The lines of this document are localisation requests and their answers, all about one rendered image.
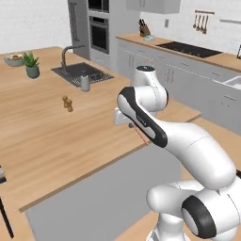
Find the grey fridge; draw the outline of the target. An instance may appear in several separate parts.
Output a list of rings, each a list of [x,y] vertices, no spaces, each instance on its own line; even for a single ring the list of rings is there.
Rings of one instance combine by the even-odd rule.
[[[73,52],[90,60],[87,0],[68,0]]]

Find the grey wall cupboard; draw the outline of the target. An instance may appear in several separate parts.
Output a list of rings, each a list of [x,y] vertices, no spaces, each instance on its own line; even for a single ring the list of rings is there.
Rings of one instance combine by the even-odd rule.
[[[141,12],[174,14],[180,11],[181,0],[126,0],[126,8]]]

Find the grey bowl with food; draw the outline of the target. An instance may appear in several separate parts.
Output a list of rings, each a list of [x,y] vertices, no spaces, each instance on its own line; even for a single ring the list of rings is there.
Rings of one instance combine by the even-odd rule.
[[[10,67],[20,67],[24,65],[23,56],[18,54],[5,56],[4,61]]]

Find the black hob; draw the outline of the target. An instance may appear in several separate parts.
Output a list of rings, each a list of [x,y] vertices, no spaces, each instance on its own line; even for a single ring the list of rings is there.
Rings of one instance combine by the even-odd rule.
[[[157,47],[162,47],[172,51],[184,53],[190,56],[197,56],[201,58],[207,58],[209,56],[219,55],[220,52],[212,49],[203,48],[191,44],[186,44],[178,41],[171,41],[168,43],[157,44]]]

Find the thin red straw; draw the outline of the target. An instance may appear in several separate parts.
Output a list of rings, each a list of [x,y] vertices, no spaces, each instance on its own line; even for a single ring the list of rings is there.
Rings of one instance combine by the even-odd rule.
[[[138,133],[139,137],[143,140],[143,142],[145,143],[145,145],[149,145],[148,141],[142,136],[142,134],[140,133],[140,131],[138,130],[138,128],[133,124],[133,128],[136,130],[136,132]]]

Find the glass cup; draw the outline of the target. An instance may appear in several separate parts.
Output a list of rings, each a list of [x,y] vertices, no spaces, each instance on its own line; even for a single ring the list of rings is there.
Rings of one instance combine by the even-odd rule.
[[[83,91],[90,91],[90,82],[87,75],[81,76],[81,89]]]

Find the rail with hanging tools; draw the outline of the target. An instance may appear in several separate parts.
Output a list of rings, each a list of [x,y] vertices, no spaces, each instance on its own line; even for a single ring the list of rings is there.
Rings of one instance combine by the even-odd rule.
[[[193,23],[193,28],[197,32],[201,32],[202,34],[207,33],[207,24],[210,16],[213,16],[215,13],[213,11],[207,10],[195,10],[195,19]]]

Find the dark grey sink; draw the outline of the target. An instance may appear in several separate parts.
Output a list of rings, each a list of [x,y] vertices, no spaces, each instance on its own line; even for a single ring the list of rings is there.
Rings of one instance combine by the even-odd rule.
[[[102,82],[104,80],[112,79],[113,76],[107,72],[103,72],[95,67],[90,66],[85,62],[72,64],[66,67],[67,72],[64,73],[61,67],[53,68],[52,71],[61,76],[63,79],[74,85],[81,87],[81,77],[88,76],[91,84]]]

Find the grey built-in oven stack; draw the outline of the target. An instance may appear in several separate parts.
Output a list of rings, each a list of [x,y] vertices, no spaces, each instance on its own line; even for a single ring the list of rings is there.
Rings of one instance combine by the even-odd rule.
[[[109,0],[88,0],[88,9],[108,14]],[[90,44],[96,51],[109,54],[109,21],[105,17],[89,16]]]

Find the grey tap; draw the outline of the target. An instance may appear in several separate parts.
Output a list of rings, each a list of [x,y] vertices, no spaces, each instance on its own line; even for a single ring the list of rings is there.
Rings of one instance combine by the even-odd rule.
[[[61,57],[62,57],[61,68],[62,68],[62,72],[64,74],[68,74],[67,65],[66,65],[66,53],[67,53],[67,51],[72,50],[72,49],[83,48],[83,47],[85,47],[85,45],[67,46],[63,49],[62,54],[61,54]]]

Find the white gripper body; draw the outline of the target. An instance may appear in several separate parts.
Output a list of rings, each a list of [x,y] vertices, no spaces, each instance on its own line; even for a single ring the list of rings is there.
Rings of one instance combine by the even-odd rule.
[[[116,107],[114,109],[113,122],[115,125],[124,125],[124,124],[129,124],[132,121],[129,118],[127,118],[125,115],[123,115],[122,112]]]

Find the wooden knife block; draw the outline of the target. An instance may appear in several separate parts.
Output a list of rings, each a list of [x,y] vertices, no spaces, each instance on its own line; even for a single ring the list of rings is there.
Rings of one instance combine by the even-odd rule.
[[[151,32],[150,32],[148,26],[145,24],[144,20],[143,20],[143,19],[140,19],[140,20],[138,21],[138,23],[139,23],[140,36],[141,36],[141,37],[150,36],[150,35],[151,35]]]

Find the green plant in grey pot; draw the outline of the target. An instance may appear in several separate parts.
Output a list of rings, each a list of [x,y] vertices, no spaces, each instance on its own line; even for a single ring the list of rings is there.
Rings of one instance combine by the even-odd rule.
[[[29,52],[23,53],[26,74],[29,78],[35,79],[40,76],[39,59]]]

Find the grey island cabinet front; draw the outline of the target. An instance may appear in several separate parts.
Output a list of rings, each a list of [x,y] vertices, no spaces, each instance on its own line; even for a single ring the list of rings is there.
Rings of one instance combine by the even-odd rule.
[[[149,212],[147,190],[181,179],[181,164],[154,145],[26,211],[37,241],[114,241]]]

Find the white basin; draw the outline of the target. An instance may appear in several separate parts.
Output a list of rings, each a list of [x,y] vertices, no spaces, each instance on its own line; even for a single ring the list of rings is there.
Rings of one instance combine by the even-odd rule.
[[[241,91],[241,75],[238,75],[232,79],[226,80],[224,82],[216,81],[216,84],[225,89],[237,89]]]

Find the grey run of cupboards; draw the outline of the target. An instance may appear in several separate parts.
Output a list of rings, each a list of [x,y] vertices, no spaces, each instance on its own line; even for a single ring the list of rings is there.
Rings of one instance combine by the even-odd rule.
[[[138,66],[152,66],[171,98],[241,136],[241,91],[216,84],[241,72],[208,64],[185,55],[118,40],[119,73],[132,78]]]

